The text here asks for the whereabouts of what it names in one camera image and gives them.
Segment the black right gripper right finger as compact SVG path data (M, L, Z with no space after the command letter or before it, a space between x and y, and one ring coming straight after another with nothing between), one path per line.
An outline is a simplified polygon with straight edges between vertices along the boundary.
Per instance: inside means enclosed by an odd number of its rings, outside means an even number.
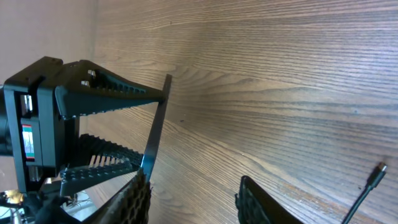
M248 175L235 194L240 224L302 224Z

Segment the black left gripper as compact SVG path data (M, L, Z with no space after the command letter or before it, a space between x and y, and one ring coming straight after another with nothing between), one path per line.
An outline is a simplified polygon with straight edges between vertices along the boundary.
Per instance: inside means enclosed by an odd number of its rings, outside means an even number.
M60 195L71 196L114 177L135 172L143 155L82 134L77 116L163 102L165 93L129 81L89 60L63 63L43 57L1 87L1 155L12 156L28 215L44 205L45 180L62 178Z

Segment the Samsung Galaxy smartphone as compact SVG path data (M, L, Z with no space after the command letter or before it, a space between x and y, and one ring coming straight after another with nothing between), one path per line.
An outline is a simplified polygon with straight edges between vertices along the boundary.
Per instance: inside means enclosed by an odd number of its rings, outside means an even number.
M158 103L157 110L155 112L152 127L150 129L149 138L147 140L146 149L141 162L141 168L146 176L146 182L150 182L152 171L154 169L155 160L159 150L160 138L162 134L162 127L164 124L167 103L169 100L170 87L172 84L172 76L167 74L163 92L165 100Z

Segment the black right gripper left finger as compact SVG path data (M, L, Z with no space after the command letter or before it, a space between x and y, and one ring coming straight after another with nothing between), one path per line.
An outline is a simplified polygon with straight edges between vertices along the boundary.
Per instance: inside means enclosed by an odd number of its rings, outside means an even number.
M83 224L147 224L150 198L150 183L139 169L119 192L83 220Z

